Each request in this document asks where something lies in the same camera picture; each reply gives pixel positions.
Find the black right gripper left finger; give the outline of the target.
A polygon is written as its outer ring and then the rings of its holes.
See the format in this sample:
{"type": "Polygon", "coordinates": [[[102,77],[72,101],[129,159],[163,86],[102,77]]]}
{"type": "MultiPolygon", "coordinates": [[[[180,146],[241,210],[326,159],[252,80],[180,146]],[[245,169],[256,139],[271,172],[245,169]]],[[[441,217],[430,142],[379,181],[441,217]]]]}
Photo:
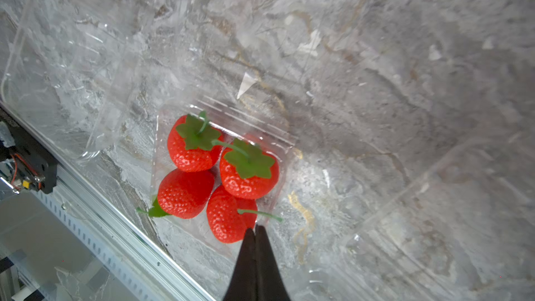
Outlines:
{"type": "Polygon", "coordinates": [[[257,300],[256,238],[252,229],[245,232],[224,301],[257,300]]]}

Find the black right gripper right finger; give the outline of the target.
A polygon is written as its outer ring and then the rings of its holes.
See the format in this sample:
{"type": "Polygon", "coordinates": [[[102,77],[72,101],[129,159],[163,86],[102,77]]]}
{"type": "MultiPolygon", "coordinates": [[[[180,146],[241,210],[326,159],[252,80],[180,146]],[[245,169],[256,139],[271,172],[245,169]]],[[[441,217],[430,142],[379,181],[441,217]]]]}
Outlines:
{"type": "Polygon", "coordinates": [[[290,301],[266,228],[261,225],[255,228],[255,259],[257,300],[290,301]]]}

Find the red strawberry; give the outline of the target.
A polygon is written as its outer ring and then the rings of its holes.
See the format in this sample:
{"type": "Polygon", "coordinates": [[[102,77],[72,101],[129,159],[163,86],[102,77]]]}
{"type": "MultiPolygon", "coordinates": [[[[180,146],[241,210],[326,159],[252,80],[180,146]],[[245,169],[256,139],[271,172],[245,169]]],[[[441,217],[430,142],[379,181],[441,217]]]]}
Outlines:
{"type": "Polygon", "coordinates": [[[222,185],[211,195],[206,214],[214,237],[225,244],[241,241],[246,231],[255,227],[258,215],[283,222],[281,217],[258,210],[255,200],[233,196],[222,185]]]}

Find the packed strawberry with long stem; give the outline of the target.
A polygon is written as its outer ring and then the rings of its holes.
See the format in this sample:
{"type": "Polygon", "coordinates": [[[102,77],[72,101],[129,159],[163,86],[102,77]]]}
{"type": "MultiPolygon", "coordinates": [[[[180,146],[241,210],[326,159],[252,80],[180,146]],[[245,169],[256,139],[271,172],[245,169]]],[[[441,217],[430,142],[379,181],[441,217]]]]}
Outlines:
{"type": "Polygon", "coordinates": [[[206,111],[198,116],[186,114],[179,118],[167,139],[171,161],[184,172],[206,171],[215,166],[222,147],[213,140],[224,141],[224,133],[210,124],[206,111]]]}

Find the clear plastic clamshell container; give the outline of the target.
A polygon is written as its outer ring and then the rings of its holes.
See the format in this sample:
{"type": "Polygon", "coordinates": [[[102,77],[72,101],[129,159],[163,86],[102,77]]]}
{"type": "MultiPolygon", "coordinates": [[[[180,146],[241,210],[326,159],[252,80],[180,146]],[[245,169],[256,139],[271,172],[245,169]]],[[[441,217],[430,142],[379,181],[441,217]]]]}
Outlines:
{"type": "MultiPolygon", "coordinates": [[[[2,96],[15,113],[76,160],[93,160],[118,142],[134,114],[149,65],[125,34],[98,11],[103,0],[28,0],[2,96]]],[[[284,184],[291,142],[279,128],[198,91],[176,89],[155,111],[150,190],[153,216],[164,216],[224,256],[235,256],[243,235],[212,229],[204,210],[187,213],[163,189],[172,174],[195,184],[219,177],[224,166],[238,180],[273,181],[256,195],[257,210],[232,213],[233,222],[267,220],[284,184]]]]}

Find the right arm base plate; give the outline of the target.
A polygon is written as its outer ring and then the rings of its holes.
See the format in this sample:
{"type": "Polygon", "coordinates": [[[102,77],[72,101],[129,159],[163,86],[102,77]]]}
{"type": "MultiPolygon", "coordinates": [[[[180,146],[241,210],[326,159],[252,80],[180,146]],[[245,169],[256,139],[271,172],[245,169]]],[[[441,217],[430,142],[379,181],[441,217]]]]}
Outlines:
{"type": "Polygon", "coordinates": [[[16,194],[50,194],[57,185],[58,160],[1,106],[1,181],[16,194]]]}

